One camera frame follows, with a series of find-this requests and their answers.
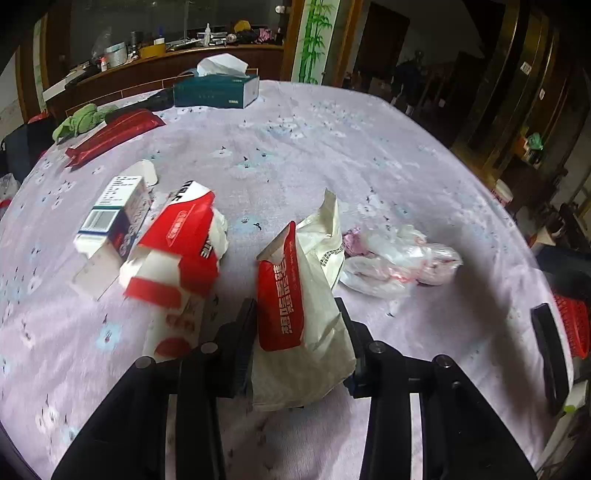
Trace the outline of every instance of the wooden counter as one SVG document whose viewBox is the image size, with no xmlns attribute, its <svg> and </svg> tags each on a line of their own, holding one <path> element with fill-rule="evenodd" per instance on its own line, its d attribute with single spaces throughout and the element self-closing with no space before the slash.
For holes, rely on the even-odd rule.
<svg viewBox="0 0 591 480">
<path fill-rule="evenodd" d="M 62 121 L 87 103 L 104 105 L 138 93 L 170 87 L 181 80 L 184 70 L 197 66 L 202 59 L 219 53 L 230 53 L 258 69 L 261 80 L 279 80 L 283 47 L 277 45 L 238 45 L 235 47 L 200 47 L 172 51 L 159 57 L 135 60 L 100 72 L 82 80 L 78 85 L 49 99 L 51 114 Z"/>
</svg>

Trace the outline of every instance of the white paper bag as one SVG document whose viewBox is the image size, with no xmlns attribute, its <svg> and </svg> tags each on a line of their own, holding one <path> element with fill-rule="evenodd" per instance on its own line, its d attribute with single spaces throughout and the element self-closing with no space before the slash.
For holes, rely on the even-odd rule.
<svg viewBox="0 0 591 480">
<path fill-rule="evenodd" d="M 324 397 L 355 369 L 355 353 L 331 287 L 344 254 L 336 197 L 291 222 L 257 257 L 259 336 L 253 405 L 298 407 Z"/>
</svg>

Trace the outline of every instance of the white lid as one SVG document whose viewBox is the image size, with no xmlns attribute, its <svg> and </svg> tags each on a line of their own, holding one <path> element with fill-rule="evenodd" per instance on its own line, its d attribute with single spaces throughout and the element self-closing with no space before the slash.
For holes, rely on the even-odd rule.
<svg viewBox="0 0 591 480">
<path fill-rule="evenodd" d="M 502 180 L 497 180 L 495 185 L 495 191 L 503 198 L 504 201 L 509 203 L 513 200 L 513 193 L 507 184 Z"/>
<path fill-rule="evenodd" d="M 120 50 L 125 48 L 125 42 L 121 42 L 115 45 L 111 45 L 110 47 L 105 48 L 105 53 L 113 53 L 114 51 Z"/>
</svg>

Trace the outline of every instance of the teal tissue box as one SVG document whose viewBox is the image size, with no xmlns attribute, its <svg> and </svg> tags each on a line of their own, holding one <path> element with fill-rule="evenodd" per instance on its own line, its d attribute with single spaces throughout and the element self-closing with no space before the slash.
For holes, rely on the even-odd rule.
<svg viewBox="0 0 591 480">
<path fill-rule="evenodd" d="M 259 76 L 205 75 L 192 77 L 173 86 L 174 106 L 214 106 L 244 108 L 258 97 Z"/>
</svg>

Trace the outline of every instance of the floral tablecloth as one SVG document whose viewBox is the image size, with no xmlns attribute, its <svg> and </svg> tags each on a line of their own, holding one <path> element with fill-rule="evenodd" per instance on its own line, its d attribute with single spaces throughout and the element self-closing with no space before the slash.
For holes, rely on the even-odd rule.
<svg viewBox="0 0 591 480">
<path fill-rule="evenodd" d="M 0 222 L 0 421 L 42 479 L 162 315 L 124 299 L 118 283 L 99 301 L 68 285 L 85 263 L 72 243 L 81 222 L 107 182 L 142 158 L 156 167 L 154 193 L 197 180 L 228 219 L 230 247 L 205 307 L 203 340 L 256 296 L 255 256 L 290 220 L 316 210 L 326 187 L 339 198 L 343 230 L 412 223 L 456 249 L 465 264 L 454 282 L 416 288 L 395 316 L 387 302 L 340 284 L 335 296 L 404 355 L 454 358 L 537 463 L 554 419 L 529 312 L 549 302 L 558 313 L 513 220 L 460 161 L 384 101 L 329 87 L 265 81 L 244 110 L 159 115 L 166 126 L 76 171 L 65 168 L 64 152 L 82 138 L 52 146 Z M 570 361 L 568 369 L 572 382 Z M 316 404 L 275 413 L 252 411 L 245 398 L 220 400 L 228 475 L 357 478 L 368 414 L 369 400 L 353 400 L 342 385 Z M 420 478 L 420 437 L 413 454 Z"/>
</svg>

